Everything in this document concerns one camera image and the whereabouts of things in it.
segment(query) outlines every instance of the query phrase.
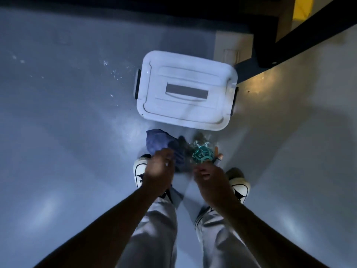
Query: white storage box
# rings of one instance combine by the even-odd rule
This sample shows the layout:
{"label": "white storage box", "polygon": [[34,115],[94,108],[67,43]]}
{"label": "white storage box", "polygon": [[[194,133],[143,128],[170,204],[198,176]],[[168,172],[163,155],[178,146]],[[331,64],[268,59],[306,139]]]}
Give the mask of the white storage box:
{"label": "white storage box", "polygon": [[136,107],[145,119],[219,131],[230,120],[237,79],[225,63],[152,51],[137,72]]}

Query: hand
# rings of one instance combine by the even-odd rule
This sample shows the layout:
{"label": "hand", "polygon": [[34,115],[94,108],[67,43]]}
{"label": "hand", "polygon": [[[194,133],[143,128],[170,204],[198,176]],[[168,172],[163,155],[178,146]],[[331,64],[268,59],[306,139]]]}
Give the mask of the hand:
{"label": "hand", "polygon": [[147,188],[155,197],[158,197],[170,188],[174,172],[175,163],[172,149],[157,151],[147,163],[142,187]]}
{"label": "hand", "polygon": [[232,201],[236,202],[228,177],[223,170],[211,162],[204,162],[194,167],[196,181],[203,199],[215,210],[221,210]]}

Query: shoe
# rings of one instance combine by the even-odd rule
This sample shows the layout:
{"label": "shoe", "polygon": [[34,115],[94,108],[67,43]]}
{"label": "shoe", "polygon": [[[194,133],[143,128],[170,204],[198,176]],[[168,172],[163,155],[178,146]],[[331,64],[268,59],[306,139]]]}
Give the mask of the shoe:
{"label": "shoe", "polygon": [[[226,175],[229,179],[229,183],[232,186],[232,190],[235,196],[243,204],[246,198],[248,197],[248,193],[250,191],[250,183],[245,180],[244,174],[239,168],[231,168],[226,172]],[[214,210],[212,209],[212,207],[208,207],[203,212],[201,212],[197,217],[196,221],[194,222],[194,229],[197,228],[199,222],[206,213],[210,213],[213,211]]]}
{"label": "shoe", "polygon": [[[150,158],[151,158],[150,154],[144,154],[143,156],[141,156],[139,159],[137,159],[134,162],[134,166],[133,166],[134,179],[135,179],[136,187],[138,189],[142,185],[142,179],[144,177],[144,173],[145,173],[145,169],[146,169],[146,166],[147,166],[147,162],[149,161]],[[170,201],[172,203],[170,190],[168,190],[168,189],[165,191],[165,193],[163,193],[159,197],[163,198],[163,199],[166,199],[166,200],[168,200],[168,201]]]}

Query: teal object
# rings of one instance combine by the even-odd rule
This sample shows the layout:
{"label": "teal object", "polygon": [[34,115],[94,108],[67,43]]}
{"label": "teal object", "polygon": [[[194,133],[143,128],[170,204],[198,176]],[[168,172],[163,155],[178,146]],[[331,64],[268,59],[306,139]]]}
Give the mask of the teal object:
{"label": "teal object", "polygon": [[213,151],[206,146],[199,146],[192,154],[193,160],[198,164],[201,164],[206,160],[213,161],[213,157]]}

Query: floor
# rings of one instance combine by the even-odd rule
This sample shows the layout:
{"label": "floor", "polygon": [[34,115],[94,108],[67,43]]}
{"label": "floor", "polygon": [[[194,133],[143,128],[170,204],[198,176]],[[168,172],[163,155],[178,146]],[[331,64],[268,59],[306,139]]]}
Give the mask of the floor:
{"label": "floor", "polygon": [[[146,53],[212,59],[214,31],[0,9],[0,260],[30,268],[135,190],[145,131],[133,99]],[[234,115],[203,132],[252,184],[246,206],[334,267],[357,266],[357,26],[239,86]],[[173,186],[176,267],[201,267],[189,176]]]}

